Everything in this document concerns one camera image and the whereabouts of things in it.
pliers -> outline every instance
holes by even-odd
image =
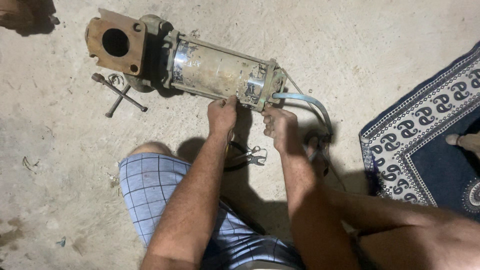
[[[247,161],[244,161],[238,165],[235,165],[235,166],[231,166],[231,167],[225,167],[223,169],[224,172],[232,172],[232,171],[236,171],[236,170],[239,170],[249,164],[255,164],[255,165],[258,165],[258,166],[264,166],[265,164],[263,163],[260,163],[259,160],[265,160],[267,159],[267,157],[262,157],[262,156],[254,156],[251,154],[251,152],[258,152],[260,151],[262,148],[258,147],[259,149],[257,150],[257,147],[254,147],[254,151],[250,151],[248,152],[247,149],[245,149],[244,147],[242,147],[240,144],[236,143],[236,142],[229,142],[228,143],[229,145],[235,147],[236,149],[240,150],[240,152],[242,152],[243,154],[236,157],[236,158],[233,158],[233,160],[235,159],[238,159],[238,158],[242,158],[242,157],[247,157],[249,158],[249,160]]]

hand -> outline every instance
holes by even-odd
[[[208,105],[208,123],[210,124],[209,136],[227,137],[229,142],[233,138],[233,128],[237,121],[237,97],[218,99]]]
[[[266,103],[262,116],[266,124],[264,134],[274,139],[273,145],[280,154],[298,150],[300,146],[297,135],[298,121],[294,113],[273,108]]]

blue cable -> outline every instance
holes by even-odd
[[[306,101],[310,104],[315,105],[320,110],[322,115],[324,116],[325,125],[327,126],[330,138],[333,136],[332,123],[330,122],[330,117],[328,116],[328,112],[325,109],[325,107],[323,106],[323,104],[321,102],[319,102],[317,99],[312,98],[312,97],[307,96],[307,95],[302,95],[302,94],[297,94],[297,93],[274,93],[272,95],[272,97],[273,98],[283,98],[283,99],[285,99],[285,98],[299,99],[299,100],[303,100],[303,101]]]

metal cylinder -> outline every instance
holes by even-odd
[[[267,66],[182,40],[172,75],[176,88],[188,86],[217,98],[236,95],[242,103],[255,106],[264,89]]]

knee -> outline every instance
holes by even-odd
[[[130,153],[130,155],[134,154],[140,154],[140,153],[156,153],[156,154],[162,154],[166,156],[171,156],[172,151],[162,143],[159,142],[148,142],[145,144],[140,145],[137,147],[134,151]]]

